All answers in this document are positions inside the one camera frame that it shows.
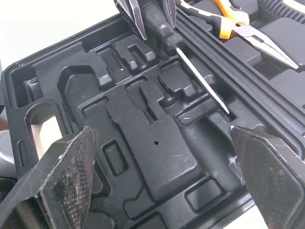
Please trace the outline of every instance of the white surface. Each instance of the white surface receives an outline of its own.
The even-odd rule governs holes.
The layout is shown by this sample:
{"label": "white surface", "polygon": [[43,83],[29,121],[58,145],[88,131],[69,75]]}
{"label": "white surface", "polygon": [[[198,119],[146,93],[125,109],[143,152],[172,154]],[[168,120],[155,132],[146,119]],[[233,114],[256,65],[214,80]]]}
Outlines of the white surface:
{"label": "white surface", "polygon": [[[2,0],[0,8],[3,69],[118,13],[113,0]],[[244,228],[267,229],[257,207],[225,229]]]}

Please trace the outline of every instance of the metal tip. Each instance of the metal tip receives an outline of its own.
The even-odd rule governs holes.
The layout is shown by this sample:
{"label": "metal tip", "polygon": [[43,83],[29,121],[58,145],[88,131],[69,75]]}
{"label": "metal tip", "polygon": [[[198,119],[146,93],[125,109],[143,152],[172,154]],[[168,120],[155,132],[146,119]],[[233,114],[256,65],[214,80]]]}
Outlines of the metal tip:
{"label": "metal tip", "polygon": [[182,52],[181,49],[176,49],[178,56],[182,59],[182,61],[186,64],[186,66],[191,70],[191,72],[197,77],[199,82],[209,95],[226,111],[227,114],[230,114],[229,109],[226,107],[224,102],[219,98],[219,96],[215,93],[215,91],[211,88],[211,86],[205,81],[205,79],[202,77],[202,75],[198,72],[198,70],[195,68],[195,66],[191,63],[191,61],[186,57],[186,55]]}

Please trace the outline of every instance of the tool case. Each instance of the tool case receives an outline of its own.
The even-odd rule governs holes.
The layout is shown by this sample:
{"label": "tool case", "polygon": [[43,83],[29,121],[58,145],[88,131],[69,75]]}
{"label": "tool case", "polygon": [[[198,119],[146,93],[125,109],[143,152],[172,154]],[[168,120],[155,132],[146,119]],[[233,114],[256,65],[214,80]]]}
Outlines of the tool case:
{"label": "tool case", "polygon": [[[270,36],[285,23],[304,28],[291,19],[264,21],[257,2],[236,2]],[[178,57],[142,42],[121,15],[2,74],[17,178],[39,161],[31,125],[54,115],[62,136],[85,126],[98,130],[86,229],[216,229],[246,212],[254,202],[229,137],[232,125],[277,136],[304,159],[301,48],[290,47],[301,65],[295,72],[240,38],[219,41],[210,25],[180,9],[176,29],[186,55],[230,115]]]}

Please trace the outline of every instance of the black screwdriver handle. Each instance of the black screwdriver handle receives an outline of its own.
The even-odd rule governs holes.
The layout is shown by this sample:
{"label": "black screwdriver handle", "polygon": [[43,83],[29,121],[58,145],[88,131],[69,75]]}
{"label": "black screwdriver handle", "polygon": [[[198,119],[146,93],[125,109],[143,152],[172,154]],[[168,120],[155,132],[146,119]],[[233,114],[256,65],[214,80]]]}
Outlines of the black screwdriver handle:
{"label": "black screwdriver handle", "polygon": [[305,24],[305,0],[259,0],[261,9],[271,18],[291,18]]}
{"label": "black screwdriver handle", "polygon": [[146,32],[152,34],[169,56],[176,55],[176,49],[183,45],[183,38],[169,25],[160,6],[151,0],[139,0]]}

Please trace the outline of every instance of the pliers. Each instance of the pliers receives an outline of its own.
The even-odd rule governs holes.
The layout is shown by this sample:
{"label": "pliers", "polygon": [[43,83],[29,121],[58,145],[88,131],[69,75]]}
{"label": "pliers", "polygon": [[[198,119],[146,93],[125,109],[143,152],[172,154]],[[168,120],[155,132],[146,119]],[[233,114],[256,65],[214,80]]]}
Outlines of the pliers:
{"label": "pliers", "polygon": [[233,9],[229,0],[213,0],[224,16],[198,9],[184,0],[175,1],[176,5],[188,15],[204,19],[208,24],[211,24],[219,39],[228,40],[234,35],[239,35],[259,51],[293,69],[298,69],[299,66],[268,36],[249,25],[249,15]]}
{"label": "pliers", "polygon": [[168,24],[174,29],[176,26],[176,5],[174,0],[114,0],[117,9],[125,20],[129,22],[132,30],[144,41],[147,40],[147,35],[141,15],[140,4],[144,5],[151,1],[158,3]]}

